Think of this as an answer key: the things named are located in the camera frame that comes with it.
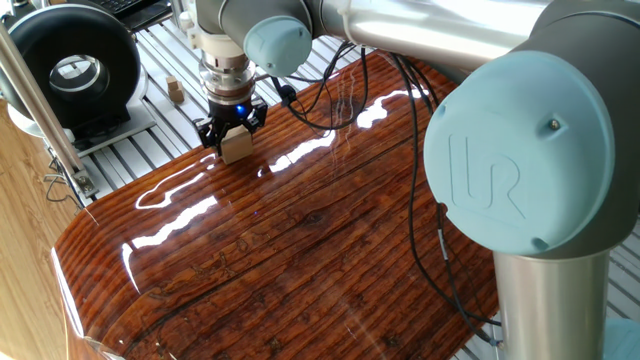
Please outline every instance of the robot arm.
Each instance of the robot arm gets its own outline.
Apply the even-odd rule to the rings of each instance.
[[[430,187],[496,253],[508,356],[602,359],[608,250],[640,201],[636,1],[196,1],[198,31],[238,45],[235,58],[201,46],[205,84],[250,71],[243,53],[289,75],[320,35],[477,69],[430,121]],[[212,109],[227,106],[206,88]]]
[[[192,46],[203,50],[200,73],[210,103],[209,117],[194,125],[203,145],[215,146],[219,153],[228,130],[243,125],[253,133],[264,125],[266,104],[253,94],[253,64],[274,77],[291,75],[309,56],[312,39],[331,35],[472,70],[525,41],[549,3],[187,1],[181,25]]]

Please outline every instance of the blue led light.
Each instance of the blue led light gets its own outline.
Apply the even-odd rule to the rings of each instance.
[[[236,105],[236,111],[238,113],[238,116],[245,116],[247,115],[247,108],[245,108],[242,105]]]

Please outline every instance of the wood grain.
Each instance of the wood grain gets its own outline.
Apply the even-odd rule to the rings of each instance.
[[[450,358],[470,332],[411,257],[408,94],[388,59],[368,62],[357,124],[318,137],[273,108],[250,158],[225,166],[191,151],[78,216],[55,246],[78,334],[126,359]],[[454,88],[428,76],[441,98]],[[358,64],[329,87],[333,106],[324,94],[310,121],[340,123],[359,106]],[[448,289],[423,170],[415,209],[419,253]],[[450,225],[446,235],[495,312],[491,254]]]
[[[0,101],[0,358],[67,358],[50,254],[75,207],[45,200],[49,161],[42,140],[18,130]],[[66,194],[63,185],[52,193]]]

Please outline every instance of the metal pole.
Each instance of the metal pole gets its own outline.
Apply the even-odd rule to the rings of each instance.
[[[358,44],[474,70],[529,38],[551,0],[313,0],[324,30]]]
[[[65,170],[70,175],[83,170],[84,165],[4,26],[0,26],[0,65]]]
[[[171,0],[171,11],[171,18],[173,19],[173,23],[176,24],[178,29],[182,30],[182,27],[180,26],[180,14],[185,11],[182,0]]]
[[[609,251],[565,260],[494,253],[505,351],[514,360],[602,360]]]

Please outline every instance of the light blue joint cover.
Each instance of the light blue joint cover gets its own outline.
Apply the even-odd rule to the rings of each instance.
[[[640,358],[640,324],[627,319],[607,319],[604,360]]]
[[[292,16],[274,16],[254,25],[244,38],[244,52],[269,75],[289,76],[311,53],[311,33]]]
[[[476,70],[443,101],[424,161],[435,198],[463,233],[493,251],[537,255],[570,241],[602,205],[613,128],[575,67],[515,52]]]

